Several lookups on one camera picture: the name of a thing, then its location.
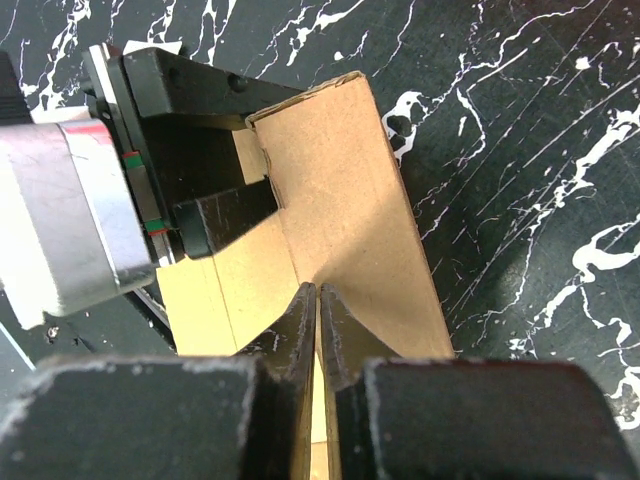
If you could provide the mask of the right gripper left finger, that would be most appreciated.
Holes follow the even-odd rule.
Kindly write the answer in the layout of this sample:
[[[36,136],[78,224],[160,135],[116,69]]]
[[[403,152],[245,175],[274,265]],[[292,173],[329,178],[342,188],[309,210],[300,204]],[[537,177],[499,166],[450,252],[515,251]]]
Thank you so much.
[[[306,479],[316,288],[231,356],[53,357],[1,422],[5,479]]]

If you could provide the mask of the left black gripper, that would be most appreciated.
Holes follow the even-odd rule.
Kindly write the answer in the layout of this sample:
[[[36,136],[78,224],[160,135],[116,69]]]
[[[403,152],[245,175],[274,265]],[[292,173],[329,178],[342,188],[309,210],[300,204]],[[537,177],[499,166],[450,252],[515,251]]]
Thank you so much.
[[[100,43],[82,57],[88,74],[82,89],[95,98],[95,114],[112,135],[151,257],[158,265],[171,265],[175,255],[170,222],[150,172],[139,114],[143,118],[248,116],[302,91],[158,48],[122,57],[117,48]],[[271,182],[262,179],[176,204],[174,215],[186,256],[201,259],[221,252],[277,210]]]

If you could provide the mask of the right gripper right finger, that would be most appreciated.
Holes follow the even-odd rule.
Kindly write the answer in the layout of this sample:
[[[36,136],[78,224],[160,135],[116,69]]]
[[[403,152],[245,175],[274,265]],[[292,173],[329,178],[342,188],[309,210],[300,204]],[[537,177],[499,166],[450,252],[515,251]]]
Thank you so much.
[[[333,479],[631,479],[598,385],[570,363],[408,359],[320,292]]]

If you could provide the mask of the brown cardboard box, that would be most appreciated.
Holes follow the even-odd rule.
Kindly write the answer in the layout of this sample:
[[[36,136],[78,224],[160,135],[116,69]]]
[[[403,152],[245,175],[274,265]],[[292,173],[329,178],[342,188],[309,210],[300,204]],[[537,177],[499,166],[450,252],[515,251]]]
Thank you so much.
[[[216,255],[159,273],[181,357],[231,356],[316,288],[311,465],[328,460],[320,292],[336,288],[408,359],[451,342],[413,212],[365,75],[352,72],[251,116],[241,164],[266,174],[278,210]]]

